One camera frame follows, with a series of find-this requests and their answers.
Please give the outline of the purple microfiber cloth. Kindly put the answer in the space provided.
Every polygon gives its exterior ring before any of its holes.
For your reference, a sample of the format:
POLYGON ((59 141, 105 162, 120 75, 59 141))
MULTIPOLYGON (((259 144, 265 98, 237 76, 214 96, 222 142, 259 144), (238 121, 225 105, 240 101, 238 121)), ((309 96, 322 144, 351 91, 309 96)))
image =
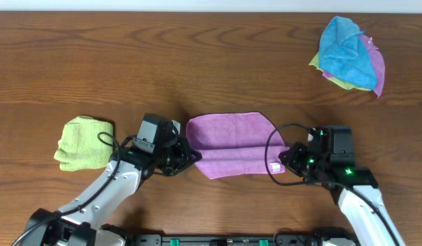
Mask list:
POLYGON ((190 146, 201 153, 196 167, 209 179, 285 172, 278 155, 288 149, 275 126, 259 112, 207 114, 186 126, 190 146))

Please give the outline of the folded light green cloth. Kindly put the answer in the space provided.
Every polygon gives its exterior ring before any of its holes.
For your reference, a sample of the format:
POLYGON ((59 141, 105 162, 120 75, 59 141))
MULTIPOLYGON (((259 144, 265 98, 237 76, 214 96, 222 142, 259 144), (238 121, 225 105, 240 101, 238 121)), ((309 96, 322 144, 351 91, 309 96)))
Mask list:
POLYGON ((102 136, 102 140, 107 145, 100 141, 97 136, 101 132, 113 135, 114 127, 109 122, 86 115, 77 116, 67 122, 54 154, 54 159, 60 162, 60 169, 75 172, 105 168, 113 152, 113 142, 106 136, 102 136))

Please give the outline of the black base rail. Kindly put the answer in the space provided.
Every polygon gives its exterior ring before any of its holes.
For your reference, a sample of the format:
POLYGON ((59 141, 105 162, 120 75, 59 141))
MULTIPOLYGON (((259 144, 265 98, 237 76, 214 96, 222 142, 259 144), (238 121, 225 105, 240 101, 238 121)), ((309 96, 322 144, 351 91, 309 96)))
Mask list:
POLYGON ((142 234, 132 246, 342 246, 360 245, 351 236, 327 237, 316 234, 277 234, 276 236, 161 236, 142 234))

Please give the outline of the yellow-green cloth in pile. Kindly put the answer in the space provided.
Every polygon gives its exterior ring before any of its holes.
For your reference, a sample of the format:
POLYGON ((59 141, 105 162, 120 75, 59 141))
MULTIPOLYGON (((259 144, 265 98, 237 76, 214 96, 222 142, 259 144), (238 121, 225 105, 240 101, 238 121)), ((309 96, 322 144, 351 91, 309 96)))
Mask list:
POLYGON ((324 69, 320 68, 319 67, 319 53, 317 53, 312 58, 312 60, 309 62, 309 66, 314 66, 317 70, 320 70, 322 72, 322 76, 324 78, 326 78, 327 80, 333 82, 335 85, 338 85, 339 87, 341 87, 344 90, 357 89, 357 90, 361 90, 361 91, 369 91, 369 89, 367 89, 367 88, 358 87, 358 86, 355 86, 355 85, 353 85, 351 83, 342 81, 342 80, 336 78, 334 75, 331 75, 330 73, 328 73, 324 69))

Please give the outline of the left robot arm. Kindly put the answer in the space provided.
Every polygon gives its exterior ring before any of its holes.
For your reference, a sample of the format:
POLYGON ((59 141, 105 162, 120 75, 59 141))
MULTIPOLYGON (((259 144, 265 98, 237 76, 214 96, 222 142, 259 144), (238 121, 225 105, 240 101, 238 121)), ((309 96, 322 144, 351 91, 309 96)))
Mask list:
POLYGON ((55 212, 38 209, 14 245, 132 245, 132 236, 106 221, 153 174, 175 176, 201 160, 181 125, 151 116, 136 135, 116 149, 103 173, 79 196, 55 212))

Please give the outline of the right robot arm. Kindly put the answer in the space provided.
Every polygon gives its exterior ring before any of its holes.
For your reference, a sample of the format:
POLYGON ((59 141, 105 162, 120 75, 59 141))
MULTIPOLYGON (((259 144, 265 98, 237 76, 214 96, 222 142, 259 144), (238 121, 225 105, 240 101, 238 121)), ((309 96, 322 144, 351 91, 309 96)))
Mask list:
POLYGON ((308 185, 328 190, 361 245, 404 245, 386 211, 379 184, 356 164, 351 143, 301 142, 279 154, 282 164, 308 185))

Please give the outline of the blue cloth in pile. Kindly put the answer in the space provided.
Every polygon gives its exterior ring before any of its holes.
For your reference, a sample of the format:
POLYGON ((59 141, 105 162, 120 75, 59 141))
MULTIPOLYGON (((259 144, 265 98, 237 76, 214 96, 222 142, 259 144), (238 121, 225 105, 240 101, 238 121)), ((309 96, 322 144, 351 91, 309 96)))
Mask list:
POLYGON ((335 16, 319 42, 319 67, 336 78, 373 90, 378 79, 360 36, 364 31, 351 19, 335 16))

